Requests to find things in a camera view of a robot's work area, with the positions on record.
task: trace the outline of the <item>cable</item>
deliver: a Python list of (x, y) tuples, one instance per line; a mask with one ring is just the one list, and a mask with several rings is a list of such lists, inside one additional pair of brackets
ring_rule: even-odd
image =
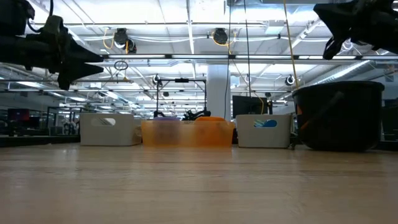
[(105, 39), (103, 39), (103, 43), (104, 43), (104, 47), (106, 47), (107, 49), (112, 49), (113, 44), (114, 44), (114, 32), (113, 32), (113, 36), (112, 36), (112, 45), (111, 45), (110, 47), (108, 47), (108, 46), (106, 45), (106, 43), (105, 43)]
[(246, 21), (246, 39), (248, 40), (248, 75), (249, 75), (249, 96), (251, 97), (251, 78), (250, 78), (250, 51), (249, 51), (249, 28), (248, 28), (248, 17), (246, 15), (246, 0), (243, 0), (244, 5), (244, 16)]
[[(49, 17), (52, 16), (53, 12), (54, 12), (54, 0), (50, 0), (50, 12), (49, 12)], [(33, 28), (33, 27), (32, 27), (32, 24), (30, 24), (29, 20), (27, 21), (27, 26), (29, 27), (29, 29), (31, 29), (31, 30), (32, 30), (33, 32), (35, 32), (35, 33), (39, 33), (39, 32), (42, 31), (42, 28), (40, 28), (40, 29), (38, 29), (38, 30), (35, 29), (35, 28)]]
[(294, 62), (293, 47), (292, 47), (292, 39), (290, 38), (289, 21), (287, 20), (286, 0), (284, 0), (284, 8), (285, 8), (287, 35), (289, 36), (290, 56), (292, 57), (292, 65), (293, 65), (294, 80), (295, 80), (295, 82), (296, 82), (296, 89), (298, 89), (298, 88), (299, 88), (299, 81), (298, 81), (298, 79), (297, 79), (296, 66), (295, 66), (295, 62)]
[(54, 12), (54, 0), (50, 0), (50, 14), (49, 16), (52, 16)]
[[(229, 28), (228, 28), (228, 30), (229, 30), (229, 35), (231, 35), (232, 0), (229, 0), (229, 5), (230, 5), (230, 7), (229, 7)], [(231, 51), (229, 50), (229, 43), (230, 43), (230, 40), (228, 38), (228, 46), (227, 46), (227, 48), (228, 48), (228, 63), (227, 63), (227, 66), (226, 66), (226, 85), (225, 85), (225, 96), (224, 96), (224, 119), (226, 118), (226, 103), (227, 103), (226, 94), (228, 92), (228, 84), (229, 84), (229, 55), (231, 54)], [(231, 95), (229, 96), (228, 103), (231, 104)]]
[(30, 24), (30, 22), (29, 22), (29, 20), (27, 21), (27, 26), (29, 27), (29, 29), (31, 29), (33, 32), (35, 32), (35, 33), (39, 33), (39, 32), (41, 32), (42, 31), (42, 28), (40, 28), (40, 29), (34, 29), (33, 27), (32, 27), (32, 25)]
[[(247, 81), (244, 79), (244, 77), (243, 77), (241, 71), (239, 71), (238, 66), (236, 65), (236, 63), (235, 63), (235, 61), (234, 61), (233, 59), (232, 59), (232, 62), (234, 63), (234, 65), (235, 65), (235, 67), (236, 67), (236, 69), (237, 69), (239, 75), (240, 75), (241, 78), (243, 79), (243, 81), (246, 83), (247, 86), (249, 86), (250, 84), (248, 84)], [(264, 112), (264, 100), (262, 100), (261, 97), (260, 97), (259, 95), (257, 95), (256, 92), (253, 92), (253, 93), (260, 99), (260, 101), (261, 101), (261, 103), (262, 103), (261, 114), (263, 114), (263, 112)]]

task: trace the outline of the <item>ceiling beam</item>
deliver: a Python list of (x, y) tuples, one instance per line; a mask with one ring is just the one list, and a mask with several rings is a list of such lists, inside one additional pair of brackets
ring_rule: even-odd
[[(38, 26), (44, 26), (44, 23), (36, 23)], [(109, 28), (109, 29), (116, 29), (116, 28), (128, 28), (128, 27), (150, 27), (150, 26), (167, 26), (167, 27), (186, 27), (187, 23), (186, 22), (157, 22), (157, 23), (66, 23), (65, 26), (69, 28), (79, 28), (79, 27), (102, 27), (102, 28)], [(192, 22), (193, 27), (228, 27), (229, 23), (228, 22)], [(243, 27), (245, 28), (246, 25), (243, 23), (231, 23), (231, 27)], [(260, 28), (263, 29), (267, 27), (266, 24), (263, 24), (261, 22), (249, 22), (248, 23), (249, 28)]]

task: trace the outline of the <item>spotlight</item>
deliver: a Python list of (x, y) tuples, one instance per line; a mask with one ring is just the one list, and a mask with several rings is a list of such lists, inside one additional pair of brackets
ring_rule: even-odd
[(225, 45), (228, 41), (228, 35), (226, 35), (226, 32), (223, 28), (216, 28), (213, 33), (213, 40), (217, 44)]
[(114, 33), (113, 39), (114, 39), (114, 45), (117, 48), (123, 50), (127, 48), (129, 54), (137, 53), (136, 43), (134, 43), (133, 40), (129, 39), (126, 28), (118, 28)]
[(291, 85), (294, 84), (294, 81), (295, 81), (294, 77), (292, 75), (289, 75), (289, 77), (287, 77), (286, 80), (285, 80), (285, 84), (287, 86), (291, 86)]
[(249, 82), (249, 74), (246, 75), (246, 77), (244, 77), (244, 81), (246, 81), (247, 83)]
[[(152, 77), (152, 84), (157, 85), (157, 81), (159, 80), (159, 77), (156, 75), (154, 77)], [(160, 81), (159, 83), (160, 87), (163, 87), (163, 83)]]

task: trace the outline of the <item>yellow cable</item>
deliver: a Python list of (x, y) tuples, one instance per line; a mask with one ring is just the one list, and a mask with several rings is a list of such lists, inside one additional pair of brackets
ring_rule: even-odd
[(220, 45), (220, 46), (227, 46), (228, 47), (228, 45), (229, 44), (219, 44), (219, 43), (217, 43), (215, 40), (214, 40), (214, 31), (211, 33), (211, 38), (213, 39), (213, 42), (216, 44), (216, 45)]
[(289, 37), (290, 56), (292, 57), (292, 65), (293, 65), (294, 80), (295, 80), (295, 82), (296, 82), (296, 89), (298, 89), (298, 88), (299, 88), (299, 81), (297, 80), (296, 66), (295, 66), (294, 56), (293, 56), (292, 40), (290, 39), (289, 22), (288, 22), (288, 20), (287, 20), (286, 0), (284, 0), (284, 8), (285, 8), (287, 35), (288, 35), (288, 37)]
[(110, 47), (108, 47), (108, 46), (106, 45), (105, 39), (103, 39), (103, 43), (104, 43), (104, 46), (105, 46), (107, 49), (112, 49), (113, 44), (114, 44), (114, 33), (113, 33), (113, 36), (112, 36), (112, 45), (111, 45)]
[[(238, 73), (240, 74), (241, 78), (243, 79), (243, 81), (246, 83), (247, 86), (249, 86), (249, 84), (247, 83), (247, 81), (244, 79), (244, 77), (243, 77), (241, 71), (239, 71), (238, 66), (236, 65), (235, 61), (232, 60), (232, 62), (234, 63), (234, 65), (235, 65), (235, 67), (236, 67)], [(253, 93), (255, 94), (256, 97), (258, 97), (258, 98), (260, 99), (260, 101), (261, 101), (261, 103), (262, 103), (261, 114), (263, 114), (263, 112), (264, 112), (264, 100), (262, 100), (261, 97), (260, 97), (259, 95), (257, 95), (256, 92), (253, 92)]]

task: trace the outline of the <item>white column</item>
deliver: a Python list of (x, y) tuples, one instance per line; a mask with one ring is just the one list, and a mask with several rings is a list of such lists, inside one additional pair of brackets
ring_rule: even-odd
[(231, 121), (231, 85), (227, 65), (209, 65), (207, 68), (207, 110), (211, 116)]

